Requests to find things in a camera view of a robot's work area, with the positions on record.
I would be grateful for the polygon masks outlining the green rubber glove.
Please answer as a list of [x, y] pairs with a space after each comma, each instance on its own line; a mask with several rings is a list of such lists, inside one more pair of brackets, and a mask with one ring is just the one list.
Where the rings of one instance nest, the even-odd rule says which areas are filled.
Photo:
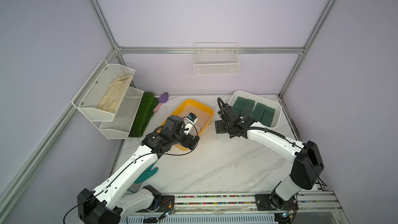
[[134, 184], [141, 184], [150, 177], [154, 176], [154, 174], [157, 173], [158, 167], [154, 167], [155, 164], [152, 164], [150, 167], [148, 167], [134, 182]]

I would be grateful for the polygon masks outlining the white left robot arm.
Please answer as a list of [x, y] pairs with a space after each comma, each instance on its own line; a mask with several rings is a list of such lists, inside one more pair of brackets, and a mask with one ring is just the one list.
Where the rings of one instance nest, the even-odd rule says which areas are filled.
[[164, 125], [147, 134], [141, 145], [113, 175], [93, 190], [83, 189], [77, 196], [78, 217], [84, 224], [117, 224], [135, 212], [155, 212], [161, 207], [161, 193], [147, 185], [136, 193], [125, 192], [174, 145], [193, 151], [200, 137], [191, 135], [198, 118], [171, 115]]

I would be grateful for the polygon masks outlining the beige cloth in shelf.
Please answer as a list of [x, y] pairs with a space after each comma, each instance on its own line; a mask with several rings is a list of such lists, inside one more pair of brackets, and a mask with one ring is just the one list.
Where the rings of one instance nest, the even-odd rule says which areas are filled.
[[99, 102], [97, 108], [99, 110], [115, 114], [127, 88], [131, 83], [132, 78], [133, 75], [128, 75], [124, 77], [117, 77], [115, 80], [113, 80], [110, 83], [105, 95]]

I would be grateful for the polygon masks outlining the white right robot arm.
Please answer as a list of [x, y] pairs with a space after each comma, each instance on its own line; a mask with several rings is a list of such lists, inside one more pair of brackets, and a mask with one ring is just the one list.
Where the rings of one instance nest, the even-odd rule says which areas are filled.
[[302, 190], [311, 190], [324, 170], [316, 143], [303, 143], [290, 139], [264, 126], [251, 116], [240, 116], [235, 109], [217, 98], [218, 115], [229, 138], [245, 138], [262, 144], [284, 157], [292, 164], [290, 174], [270, 194], [256, 195], [261, 210], [293, 208], [295, 196]]

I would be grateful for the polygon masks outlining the clear ribbed pencil case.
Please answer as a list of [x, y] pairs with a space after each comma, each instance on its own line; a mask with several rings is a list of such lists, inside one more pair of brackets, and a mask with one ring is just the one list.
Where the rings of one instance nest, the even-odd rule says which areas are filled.
[[198, 119], [204, 121], [204, 122], [209, 122], [212, 119], [212, 114], [209, 114], [207, 112], [205, 112], [202, 109], [199, 109], [198, 107], [195, 107], [193, 105], [187, 105], [184, 108], [185, 111], [187, 111], [188, 113], [193, 113], [197, 116]]
[[198, 135], [200, 136], [203, 132], [203, 130], [208, 126], [208, 122], [204, 122], [200, 119], [198, 119], [196, 121], [196, 123], [194, 124], [196, 130], [198, 131]]

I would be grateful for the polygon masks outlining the green pencil case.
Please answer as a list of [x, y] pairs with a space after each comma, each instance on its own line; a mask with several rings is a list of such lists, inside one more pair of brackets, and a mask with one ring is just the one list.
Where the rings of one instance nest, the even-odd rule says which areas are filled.
[[244, 107], [245, 103], [246, 103], [246, 99], [243, 98], [243, 97], [238, 96], [236, 101], [235, 101], [235, 103], [234, 103], [234, 105], [233, 105], [234, 110], [236, 110], [237, 113], [240, 114], [241, 111], [243, 110], [243, 107]]
[[242, 107], [242, 110], [240, 112], [240, 115], [242, 117], [251, 116], [255, 103], [256, 102], [254, 100], [246, 99]]
[[251, 117], [253, 119], [255, 119], [256, 121], [261, 122], [261, 120], [263, 118], [263, 115], [264, 115], [264, 112], [266, 110], [266, 107], [267, 106], [262, 104], [262, 103], [257, 103], [255, 105], [255, 108], [254, 108], [252, 114], [251, 114]]
[[261, 118], [261, 123], [267, 127], [271, 127], [276, 110], [272, 107], [267, 106]]

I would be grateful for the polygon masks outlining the yellow plastic storage box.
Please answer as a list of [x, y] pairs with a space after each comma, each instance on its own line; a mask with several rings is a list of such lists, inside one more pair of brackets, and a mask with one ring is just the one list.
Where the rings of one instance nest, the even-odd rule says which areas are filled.
[[175, 115], [182, 118], [188, 116], [190, 113], [196, 115], [197, 120], [194, 124], [195, 127], [192, 127], [192, 125], [188, 124], [187, 128], [190, 129], [191, 135], [196, 136], [199, 134], [199, 137], [201, 138], [205, 129], [212, 121], [214, 110], [199, 101], [187, 99], [184, 100], [170, 115]]

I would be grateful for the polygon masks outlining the white mesh wall shelf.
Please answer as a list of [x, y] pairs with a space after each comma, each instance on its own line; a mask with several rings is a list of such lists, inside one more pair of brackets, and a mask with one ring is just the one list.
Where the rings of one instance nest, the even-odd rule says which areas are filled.
[[103, 60], [72, 105], [108, 140], [126, 139], [144, 92], [132, 86], [135, 70]]

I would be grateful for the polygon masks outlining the purple pink toy shovel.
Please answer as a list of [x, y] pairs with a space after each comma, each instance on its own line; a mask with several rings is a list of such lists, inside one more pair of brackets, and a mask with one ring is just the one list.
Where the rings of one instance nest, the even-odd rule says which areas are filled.
[[153, 109], [153, 112], [156, 113], [160, 107], [162, 106], [162, 104], [166, 103], [169, 100], [169, 94], [167, 92], [163, 93], [162, 95], [160, 95], [160, 97], [158, 98], [158, 105]]

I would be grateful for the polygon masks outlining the white plastic storage box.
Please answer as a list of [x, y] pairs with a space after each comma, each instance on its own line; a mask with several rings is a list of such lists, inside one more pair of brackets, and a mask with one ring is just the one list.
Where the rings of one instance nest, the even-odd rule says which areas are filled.
[[241, 117], [250, 116], [271, 129], [276, 129], [279, 125], [282, 106], [276, 101], [238, 90], [228, 104]]

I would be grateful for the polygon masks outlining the green artificial grass roll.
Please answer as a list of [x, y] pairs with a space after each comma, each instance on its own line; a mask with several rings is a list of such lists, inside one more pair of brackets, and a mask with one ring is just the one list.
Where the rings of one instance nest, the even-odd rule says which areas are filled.
[[144, 92], [133, 125], [129, 132], [129, 138], [140, 138], [153, 117], [153, 110], [158, 105], [159, 100], [153, 92]]

